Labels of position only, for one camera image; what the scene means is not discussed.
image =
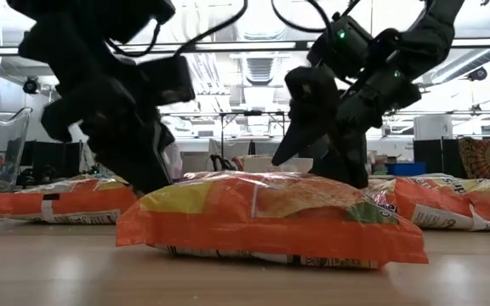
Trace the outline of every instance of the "security camera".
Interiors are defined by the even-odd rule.
[[[466,78],[471,82],[483,81],[487,78],[487,71],[485,68],[481,67],[472,71]]]
[[[22,88],[26,94],[39,94],[39,89],[41,89],[41,85],[39,85],[36,76],[27,77],[27,81]]]
[[[480,105],[472,105],[470,107],[471,111],[481,111],[481,106]]]

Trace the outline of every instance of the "desk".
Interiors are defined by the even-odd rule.
[[[430,265],[380,271],[169,258],[114,233],[0,220],[0,306],[490,305],[490,233],[427,232]]]

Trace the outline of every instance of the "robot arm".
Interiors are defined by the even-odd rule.
[[[7,1],[37,22],[20,56],[47,63],[60,82],[62,98],[45,108],[41,120],[48,135],[71,141],[69,126],[80,122],[96,161],[136,189],[148,193],[172,184],[162,151],[174,137],[157,106],[195,98],[188,63],[173,56],[130,65],[107,47],[111,40],[128,43],[153,18],[167,22],[175,12],[171,2]]]
[[[426,1],[409,30],[387,29],[375,38],[350,16],[335,14],[308,54],[312,67],[299,67],[287,75],[292,122],[272,162],[285,162],[327,134],[333,146],[331,158],[340,158],[346,165],[337,170],[347,172],[346,183],[368,186],[363,155],[366,131],[380,128],[386,111],[420,100],[412,80],[449,54],[453,23],[463,3]],[[333,77],[356,81],[340,94]]]

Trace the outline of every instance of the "orange chip bag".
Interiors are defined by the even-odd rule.
[[[397,178],[367,192],[424,229],[490,230],[488,179]]]
[[[0,217],[50,224],[115,224],[134,192],[112,178],[71,178],[16,193],[0,193]]]
[[[378,268],[428,262],[421,230],[360,190],[298,173],[202,173],[145,195],[117,244],[176,254]]]

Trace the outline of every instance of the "yellow label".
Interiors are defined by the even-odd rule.
[[[114,180],[116,180],[117,182],[120,182],[120,183],[122,183],[122,184],[129,184],[129,183],[128,183],[128,181],[126,181],[126,179],[121,178],[121,177],[119,177],[119,176],[117,176],[117,175],[113,175],[113,176],[112,176],[112,178],[113,178]]]
[[[141,210],[158,213],[203,213],[213,182],[174,184],[140,199]]]
[[[122,183],[117,181],[103,181],[96,190],[113,190],[125,187]]]

